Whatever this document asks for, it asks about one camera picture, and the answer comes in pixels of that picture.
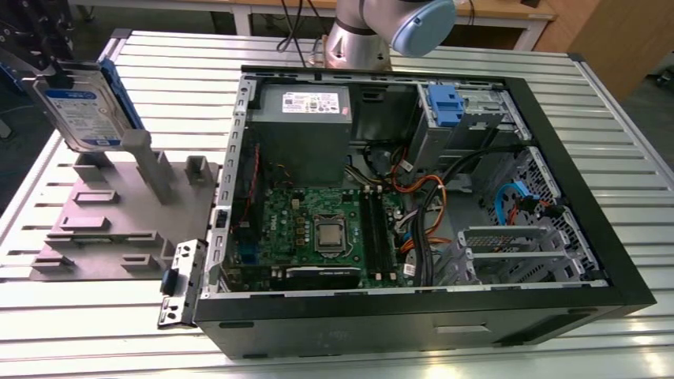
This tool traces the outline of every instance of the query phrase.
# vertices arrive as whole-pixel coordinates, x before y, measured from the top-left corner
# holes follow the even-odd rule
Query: table leg
[[[512,50],[531,51],[536,46],[538,39],[546,28],[547,20],[530,20],[528,26],[519,35],[515,48]]]
[[[251,7],[232,4],[232,14],[237,36],[251,36]]]
[[[85,6],[76,6],[77,8],[77,12],[80,13],[80,17],[83,18],[84,22],[92,22],[93,21],[93,15],[92,15],[92,11],[93,11],[93,7],[89,9],[87,9]]]

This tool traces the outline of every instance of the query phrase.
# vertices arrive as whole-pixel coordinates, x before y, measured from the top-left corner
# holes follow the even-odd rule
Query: hard drive
[[[144,129],[112,61],[61,63],[68,85],[48,75],[22,80],[29,96],[75,152],[123,150],[128,129]]]

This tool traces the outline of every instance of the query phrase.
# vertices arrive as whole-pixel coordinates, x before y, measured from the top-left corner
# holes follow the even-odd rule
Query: cpu socket
[[[336,258],[347,251],[347,225],[341,215],[313,216],[313,249],[325,258]]]

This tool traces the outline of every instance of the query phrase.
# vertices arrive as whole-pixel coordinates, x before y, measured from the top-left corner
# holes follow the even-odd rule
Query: black case frame
[[[395,316],[391,324],[395,328],[400,328],[400,323],[405,322],[430,323],[434,324],[431,325],[434,328],[438,328],[444,322],[442,320],[446,320],[448,324],[464,322],[459,319],[452,321],[452,315],[459,313],[471,315],[470,318],[486,320],[484,325],[488,325],[488,320],[494,317],[499,317],[500,320],[512,319],[512,321],[522,317],[531,318],[524,328],[520,325],[515,326],[516,323],[514,323],[512,330],[500,331],[500,337],[495,338],[487,346],[534,344],[598,318],[619,317],[655,304],[642,276],[523,79],[261,66],[244,66],[241,71],[244,75],[251,75],[249,79],[260,82],[303,83],[293,77],[297,74],[309,73],[313,76],[313,83],[320,82],[324,74],[339,76],[365,74],[381,83],[392,77],[500,83],[503,89],[510,92],[522,119],[531,131],[532,144],[540,149],[562,196],[600,262],[610,287],[475,292],[420,291],[414,295],[343,295],[303,298],[260,294],[251,298],[200,299],[195,322],[227,355],[232,358],[256,358],[484,346],[484,343],[472,344],[464,338],[447,338],[447,343],[438,343],[435,340],[426,342],[420,338],[416,343],[408,343],[410,336],[404,336],[404,332],[388,329],[375,333],[381,333],[381,338],[383,333],[396,333],[404,336],[400,341],[407,342],[392,343],[387,337],[383,338],[387,341],[380,344],[365,342],[361,346],[349,346],[349,344],[357,344],[359,340],[352,335],[353,333],[363,332],[368,339],[372,338],[372,334],[367,331],[377,325],[377,317]],[[257,76],[259,73],[277,75],[264,77]],[[291,330],[292,323],[307,323],[309,320],[312,326],[307,327],[307,332],[293,337],[287,333],[280,332],[276,335],[273,332],[273,330]],[[336,333],[332,339],[327,338],[331,333]],[[245,339],[255,339],[256,343],[244,343]],[[340,340],[348,340],[348,343],[341,343]]]

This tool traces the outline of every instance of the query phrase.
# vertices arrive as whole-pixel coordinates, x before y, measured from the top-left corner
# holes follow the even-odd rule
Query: ram slot
[[[376,237],[376,262],[379,264],[379,272],[388,274],[393,272],[392,256],[387,232],[387,210],[383,206],[380,193],[372,193],[369,207],[372,210],[372,226]]]
[[[369,193],[360,192],[360,228],[361,242],[365,248],[367,274],[375,276],[379,273],[376,264],[376,234],[372,226],[372,207],[369,203]]]
[[[383,273],[393,272],[385,211],[379,193],[360,195],[360,223],[367,274],[379,280]]]

